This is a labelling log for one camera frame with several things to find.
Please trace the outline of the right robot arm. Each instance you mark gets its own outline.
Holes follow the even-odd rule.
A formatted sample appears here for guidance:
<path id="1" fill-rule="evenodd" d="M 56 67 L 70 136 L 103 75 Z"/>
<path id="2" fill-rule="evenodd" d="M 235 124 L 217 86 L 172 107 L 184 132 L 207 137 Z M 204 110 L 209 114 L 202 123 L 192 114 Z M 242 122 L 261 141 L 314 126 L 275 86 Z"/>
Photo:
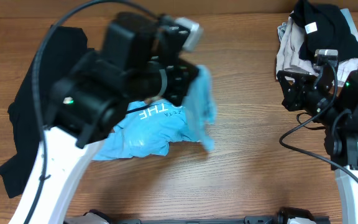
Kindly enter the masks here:
<path id="1" fill-rule="evenodd" d="M 358 70 L 338 87 L 337 58 L 316 58 L 319 75 L 279 71 L 282 105 L 288 111 L 303 111 L 309 119 L 283 134 L 279 143 L 296 152 L 327 162 L 338 186 L 343 223 L 358 223 Z M 284 139 L 308 123 L 321 123 L 328 158 L 284 143 Z"/>

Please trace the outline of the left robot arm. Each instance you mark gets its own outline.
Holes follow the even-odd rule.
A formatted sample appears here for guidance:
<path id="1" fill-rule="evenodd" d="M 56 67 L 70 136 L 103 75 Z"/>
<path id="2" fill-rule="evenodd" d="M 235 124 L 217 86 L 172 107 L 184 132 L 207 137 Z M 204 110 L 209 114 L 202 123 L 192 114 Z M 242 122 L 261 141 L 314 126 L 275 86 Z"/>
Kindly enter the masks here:
<path id="1" fill-rule="evenodd" d="M 63 223 L 81 177 L 129 103 L 157 96 L 182 105 L 199 70 L 180 52 L 191 52 L 202 34 L 185 17 L 119 13 L 101 49 L 52 85 L 44 140 L 11 222 Z"/>

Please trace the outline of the light blue printed t-shirt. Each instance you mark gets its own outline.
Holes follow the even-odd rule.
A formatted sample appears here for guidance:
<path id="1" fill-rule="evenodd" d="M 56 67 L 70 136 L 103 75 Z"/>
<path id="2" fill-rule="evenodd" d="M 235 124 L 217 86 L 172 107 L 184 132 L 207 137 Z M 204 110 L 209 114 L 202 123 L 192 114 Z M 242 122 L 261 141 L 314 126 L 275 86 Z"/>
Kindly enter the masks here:
<path id="1" fill-rule="evenodd" d="M 95 161 L 111 161 L 149 155 L 166 156 L 172 142 L 199 142 L 205 150 L 214 149 L 214 140 L 205 126 L 213 124 L 217 107 L 212 94 L 211 72 L 199 65 L 199 74 L 192 82 L 184 104 L 173 106 L 165 99 L 150 106 L 143 101 L 129 104 L 128 114 L 113 127 Z"/>

